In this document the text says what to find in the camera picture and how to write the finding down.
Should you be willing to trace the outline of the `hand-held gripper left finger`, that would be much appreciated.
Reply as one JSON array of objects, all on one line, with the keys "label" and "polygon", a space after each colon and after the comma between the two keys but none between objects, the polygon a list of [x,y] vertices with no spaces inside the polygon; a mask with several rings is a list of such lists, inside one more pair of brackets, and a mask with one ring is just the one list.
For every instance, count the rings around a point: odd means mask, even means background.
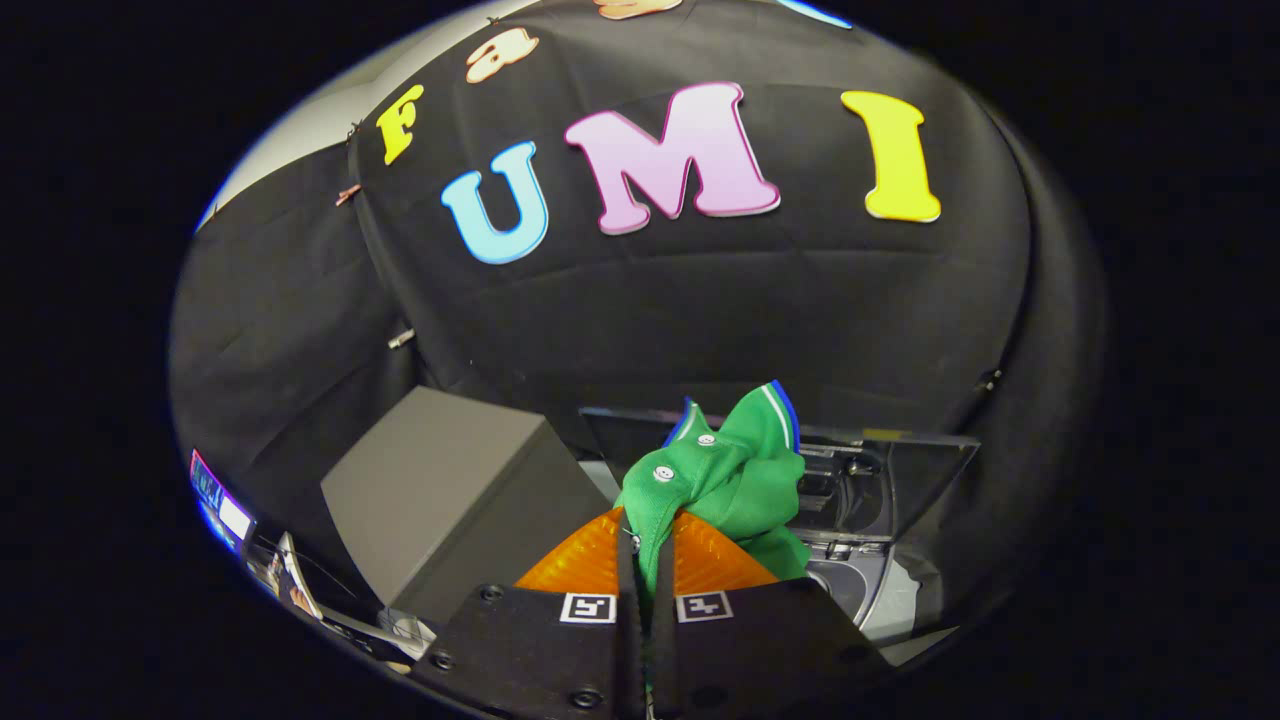
[{"label": "hand-held gripper left finger", "polygon": [[617,507],[515,584],[475,588],[410,676],[480,719],[641,719],[640,646],[630,524]]}]

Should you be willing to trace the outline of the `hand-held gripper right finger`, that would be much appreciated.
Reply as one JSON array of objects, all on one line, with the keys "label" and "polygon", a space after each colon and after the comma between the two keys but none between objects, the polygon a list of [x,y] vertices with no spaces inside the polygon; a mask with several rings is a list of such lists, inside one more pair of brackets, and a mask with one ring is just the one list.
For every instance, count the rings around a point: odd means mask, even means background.
[{"label": "hand-held gripper right finger", "polygon": [[678,512],[653,601],[655,717],[837,719],[892,673],[818,582],[781,582]]}]

